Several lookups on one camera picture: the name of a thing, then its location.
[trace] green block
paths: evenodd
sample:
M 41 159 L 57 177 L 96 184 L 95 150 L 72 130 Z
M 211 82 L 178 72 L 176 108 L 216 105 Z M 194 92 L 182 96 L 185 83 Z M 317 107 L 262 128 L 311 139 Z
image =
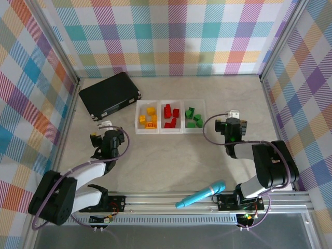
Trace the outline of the green block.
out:
M 196 128 L 195 123 L 187 123 L 187 128 Z
M 189 119 L 192 119 L 195 108 L 189 107 L 189 110 L 191 111 L 191 116 L 189 117 Z
M 198 128 L 202 128 L 202 127 L 203 127 L 203 124 L 204 124 L 204 123 L 203 123 L 203 120 L 202 120 L 202 119 L 198 120 L 197 123 L 196 123 L 196 125 L 197 125 Z
M 200 114 L 196 114 L 196 115 L 193 117 L 193 120 L 197 122 L 198 120 L 201 119 L 201 117 L 202 117 L 202 115 L 200 115 Z
M 192 119 L 192 111 L 190 111 L 190 110 L 185 111 L 185 116 L 186 116 L 186 118 Z

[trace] toy block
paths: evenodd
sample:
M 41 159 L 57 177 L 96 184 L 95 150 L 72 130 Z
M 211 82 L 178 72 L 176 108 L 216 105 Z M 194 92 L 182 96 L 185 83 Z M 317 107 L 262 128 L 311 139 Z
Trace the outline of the toy block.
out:
M 152 115 L 152 123 L 157 123 L 157 115 L 156 114 Z
M 197 123 L 196 123 L 196 125 L 197 125 L 197 127 L 199 127 L 199 128 L 202 128 L 203 127 L 203 120 L 202 119 L 200 119 L 200 120 L 198 120 L 197 121 Z
M 191 116 L 189 117 L 189 119 L 192 119 L 195 108 L 189 107 L 189 110 L 191 111 Z
M 146 117 L 145 117 L 145 115 L 141 115 L 140 116 L 140 124 L 145 125 L 145 123 L 146 123 Z
M 200 114 L 196 114 L 196 115 L 193 117 L 193 120 L 197 122 L 198 120 L 201 119 L 201 117 L 202 117 L 202 115 L 200 115 Z
M 146 110 L 149 116 L 156 114 L 156 109 L 154 107 L 148 107 Z
M 164 118 L 168 119 L 172 117 L 171 109 L 168 109 L 167 107 L 164 107 Z
M 152 123 L 152 122 L 146 122 L 145 123 L 145 128 L 146 129 L 156 129 L 157 126 L 155 126 L 154 123 Z
M 187 128 L 195 128 L 195 123 L 188 123 Z
M 171 124 L 172 124 L 172 128 L 175 128 L 175 127 L 176 127 L 176 118 L 173 118 L 173 119 L 172 119 Z
M 192 111 L 190 110 L 185 111 L 185 116 L 186 118 L 191 119 L 190 116 L 192 116 Z
M 173 118 L 178 118 L 180 115 L 180 109 L 173 109 Z
M 164 128 L 172 128 L 172 124 L 171 123 L 165 123 L 165 127 Z

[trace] checkered wallpaper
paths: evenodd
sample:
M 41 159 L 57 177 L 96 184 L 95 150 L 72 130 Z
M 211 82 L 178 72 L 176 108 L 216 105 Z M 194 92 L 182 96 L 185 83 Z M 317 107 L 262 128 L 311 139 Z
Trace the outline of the checkered wallpaper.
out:
M 312 0 L 265 80 L 282 137 L 332 248 L 332 1 Z
M 83 77 L 256 74 L 296 1 L 38 0 Z
M 0 0 L 0 248 L 17 248 L 74 85 L 23 0 Z

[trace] plaid wall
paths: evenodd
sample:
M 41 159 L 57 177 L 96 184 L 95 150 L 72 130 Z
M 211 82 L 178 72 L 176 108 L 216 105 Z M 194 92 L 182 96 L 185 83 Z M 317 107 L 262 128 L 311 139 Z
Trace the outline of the plaid wall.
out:
M 74 85 L 23 0 L 0 0 L 0 248 L 17 248 Z
M 78 74 L 106 77 L 122 71 L 132 76 L 256 74 L 296 1 L 39 0 L 39 4 Z
M 332 1 L 312 0 L 265 81 L 332 248 Z

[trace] white tray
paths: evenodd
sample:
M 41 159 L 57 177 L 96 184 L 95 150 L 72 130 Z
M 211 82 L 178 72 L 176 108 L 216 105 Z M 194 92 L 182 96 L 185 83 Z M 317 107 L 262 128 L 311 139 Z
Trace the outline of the white tray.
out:
M 164 107 L 166 104 L 171 105 L 172 113 L 173 109 L 180 109 L 180 115 L 176 119 L 176 127 L 172 129 L 165 129 L 166 122 L 171 122 L 172 118 L 164 119 Z M 154 107 L 157 114 L 157 128 L 146 129 L 144 125 L 140 124 L 140 115 L 145 115 L 147 119 L 150 117 L 147 115 L 147 108 Z M 136 134 L 190 134 L 190 133 L 202 133 L 202 128 L 186 128 L 186 124 L 190 122 L 185 118 L 185 110 L 189 107 L 195 108 L 195 114 L 201 114 L 203 122 L 206 121 L 206 109 L 205 100 L 137 100 L 136 102 L 136 114 L 135 114 L 135 131 Z

